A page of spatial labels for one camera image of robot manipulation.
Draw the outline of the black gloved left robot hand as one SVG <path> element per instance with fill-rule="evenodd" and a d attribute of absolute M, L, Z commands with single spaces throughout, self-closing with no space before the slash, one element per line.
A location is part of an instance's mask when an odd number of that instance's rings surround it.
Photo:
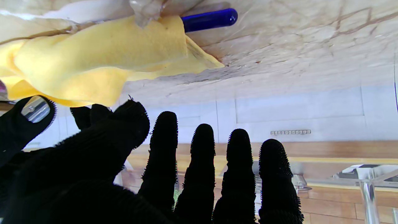
<path fill-rule="evenodd" d="M 55 146 L 24 152 L 55 118 L 44 103 L 40 121 L 28 109 L 32 97 L 1 116 L 1 223 L 3 224 L 254 224 L 256 186 L 250 138 L 235 129 L 227 144 L 227 171 L 214 203 L 215 140 L 200 124 L 191 142 L 183 191 L 177 181 L 178 121 L 162 112 L 155 121 L 148 162 L 138 193 L 114 183 L 132 150 L 150 132 L 144 106 L 129 99 L 115 111 L 94 104 L 71 108 L 80 131 Z"/>

